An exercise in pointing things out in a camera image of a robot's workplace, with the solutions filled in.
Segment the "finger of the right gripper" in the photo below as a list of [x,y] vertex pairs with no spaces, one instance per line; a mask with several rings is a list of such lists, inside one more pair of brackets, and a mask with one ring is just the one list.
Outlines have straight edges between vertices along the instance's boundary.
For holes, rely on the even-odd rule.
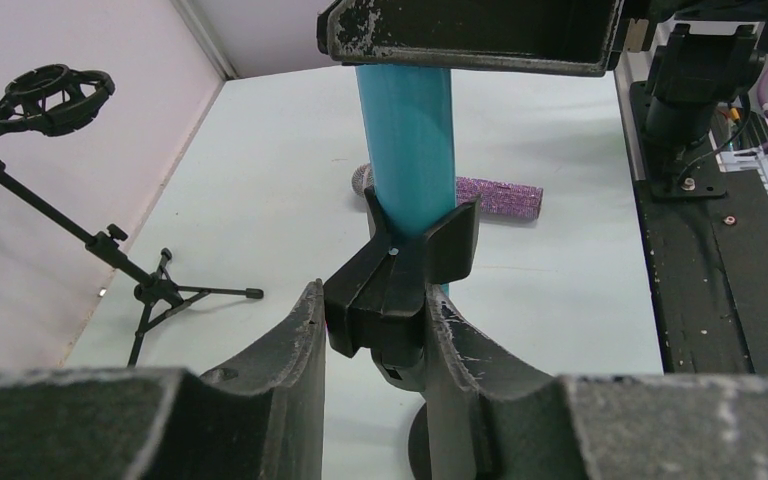
[[600,77],[623,2],[343,0],[317,17],[321,53],[347,65]]

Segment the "purple glitter microphone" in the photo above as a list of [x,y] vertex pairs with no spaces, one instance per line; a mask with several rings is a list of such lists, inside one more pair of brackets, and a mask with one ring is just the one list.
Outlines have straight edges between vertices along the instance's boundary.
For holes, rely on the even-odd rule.
[[378,201],[388,216],[404,225],[430,223],[455,206],[478,199],[483,213],[533,221],[541,213],[540,187],[480,178],[441,176],[431,171],[387,171]]

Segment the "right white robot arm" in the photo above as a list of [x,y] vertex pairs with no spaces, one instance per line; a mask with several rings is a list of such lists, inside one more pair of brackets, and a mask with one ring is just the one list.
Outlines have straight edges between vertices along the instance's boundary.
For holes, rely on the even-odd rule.
[[746,94],[768,55],[768,1],[335,1],[319,14],[321,53],[395,64],[595,77],[624,52],[654,49],[645,138],[673,150],[682,181],[716,104]]

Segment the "teal microphone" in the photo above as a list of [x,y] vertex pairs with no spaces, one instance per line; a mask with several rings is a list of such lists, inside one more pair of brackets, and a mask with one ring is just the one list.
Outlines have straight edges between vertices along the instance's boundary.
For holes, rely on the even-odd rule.
[[456,206],[451,71],[355,68],[376,196],[404,237],[425,232]]

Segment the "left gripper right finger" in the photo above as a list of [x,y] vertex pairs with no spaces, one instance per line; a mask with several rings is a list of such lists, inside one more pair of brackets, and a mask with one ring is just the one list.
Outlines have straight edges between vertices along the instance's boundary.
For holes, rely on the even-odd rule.
[[768,479],[768,376],[546,374],[426,293],[435,479]]

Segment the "black round-base mic stand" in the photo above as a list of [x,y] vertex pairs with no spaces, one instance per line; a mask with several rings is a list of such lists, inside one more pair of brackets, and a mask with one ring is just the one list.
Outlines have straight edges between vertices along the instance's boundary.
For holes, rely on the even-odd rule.
[[391,385],[423,396],[409,436],[413,466],[428,466],[433,479],[483,479],[495,460],[470,365],[486,359],[486,340],[443,290],[472,271],[478,205],[461,204],[405,236],[373,188],[364,196],[371,238],[324,287],[330,345],[348,358],[369,350]]

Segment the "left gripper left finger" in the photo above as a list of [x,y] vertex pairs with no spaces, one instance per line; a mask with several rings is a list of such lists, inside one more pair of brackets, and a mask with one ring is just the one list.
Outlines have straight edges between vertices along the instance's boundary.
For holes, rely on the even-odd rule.
[[0,370],[0,479],[318,479],[323,285],[201,375],[185,368]]

